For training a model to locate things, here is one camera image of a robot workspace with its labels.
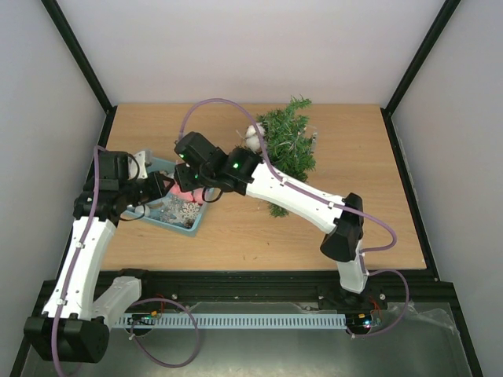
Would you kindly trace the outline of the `white cotton boll ornament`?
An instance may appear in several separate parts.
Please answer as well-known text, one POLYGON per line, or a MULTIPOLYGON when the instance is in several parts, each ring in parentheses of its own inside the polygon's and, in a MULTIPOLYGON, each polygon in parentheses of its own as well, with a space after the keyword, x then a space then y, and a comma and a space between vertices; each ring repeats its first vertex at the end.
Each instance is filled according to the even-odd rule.
POLYGON ((247 148, 249 148, 253 152, 260 153, 262 149, 259 142, 259 134, 263 137, 265 134, 265 129, 263 128, 261 123, 257 123, 256 126, 258 130, 256 130, 253 125, 250 125, 247 128, 244 142, 247 148))

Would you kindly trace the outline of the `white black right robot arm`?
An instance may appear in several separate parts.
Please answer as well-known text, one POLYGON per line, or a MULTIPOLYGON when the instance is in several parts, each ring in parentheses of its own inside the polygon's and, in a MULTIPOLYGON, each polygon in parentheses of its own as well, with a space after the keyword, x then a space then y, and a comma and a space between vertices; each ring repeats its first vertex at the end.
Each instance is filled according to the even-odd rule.
POLYGON ((330 195, 269 167, 263 157, 242 147, 226 154, 197 132, 174 147, 182 163, 174 178, 183 192, 219 189, 265 200, 297 214, 324 234, 320 250, 334 260, 343 300, 358 308, 370 298, 367 272, 360 255, 363 237, 362 198, 330 195))

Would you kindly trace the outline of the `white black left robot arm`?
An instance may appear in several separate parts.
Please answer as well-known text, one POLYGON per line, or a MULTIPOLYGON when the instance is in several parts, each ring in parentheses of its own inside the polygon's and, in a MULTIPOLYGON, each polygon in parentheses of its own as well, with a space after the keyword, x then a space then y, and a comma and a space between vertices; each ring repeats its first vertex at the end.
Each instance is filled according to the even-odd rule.
POLYGON ((100 297, 94 294, 123 212, 162 199, 174 184, 166 173, 150 170, 152 162, 148 149, 134 155, 94 149, 93 171, 74 202, 71 243, 56 286, 24 325, 43 360, 99 362, 112 327, 141 297, 140 273, 120 276, 100 297))

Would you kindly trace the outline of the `light blue perforated basket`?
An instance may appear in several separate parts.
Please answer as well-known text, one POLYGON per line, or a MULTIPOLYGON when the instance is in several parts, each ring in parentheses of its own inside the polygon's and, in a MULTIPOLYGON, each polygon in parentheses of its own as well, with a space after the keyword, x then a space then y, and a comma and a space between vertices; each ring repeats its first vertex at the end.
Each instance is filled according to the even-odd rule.
MULTIPOLYGON (((170 178, 173 178, 174 167, 175 163, 171 161, 152 157, 152 165, 147 168, 147 172, 151 173, 153 171, 162 171, 170 178)), ((187 236, 195 236, 209 204, 200 204, 200 214, 192 226, 187 227, 182 224, 178 214, 178 209, 184 202, 188 201, 168 193, 164 198, 152 201, 145 205, 140 205, 139 207, 129 206, 123 212, 122 217, 127 221, 140 220, 150 225, 179 232, 187 236)))

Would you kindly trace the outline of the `pink felt bow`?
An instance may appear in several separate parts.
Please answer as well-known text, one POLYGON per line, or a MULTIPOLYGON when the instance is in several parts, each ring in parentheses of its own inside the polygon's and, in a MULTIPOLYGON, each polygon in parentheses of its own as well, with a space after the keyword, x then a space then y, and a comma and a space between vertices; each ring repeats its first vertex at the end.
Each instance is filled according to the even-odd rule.
POLYGON ((201 188, 197 188, 196 190, 193 190, 191 192, 182 192, 178 186, 174 186, 170 189, 169 193, 185 201, 199 204, 204 203, 203 189, 201 188))

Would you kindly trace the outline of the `small green christmas tree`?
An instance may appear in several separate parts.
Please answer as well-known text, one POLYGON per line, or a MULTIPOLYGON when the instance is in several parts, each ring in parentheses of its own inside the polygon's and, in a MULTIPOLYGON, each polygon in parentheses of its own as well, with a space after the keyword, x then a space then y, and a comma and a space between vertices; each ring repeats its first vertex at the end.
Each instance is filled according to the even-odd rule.
POLYGON ((284 108, 270 110, 256 118, 265 129, 263 138, 272 165, 301 182, 307 182, 308 173, 315 170, 316 160, 310 150, 311 136, 307 136, 309 117, 297 112, 311 104, 311 99, 292 97, 284 108))

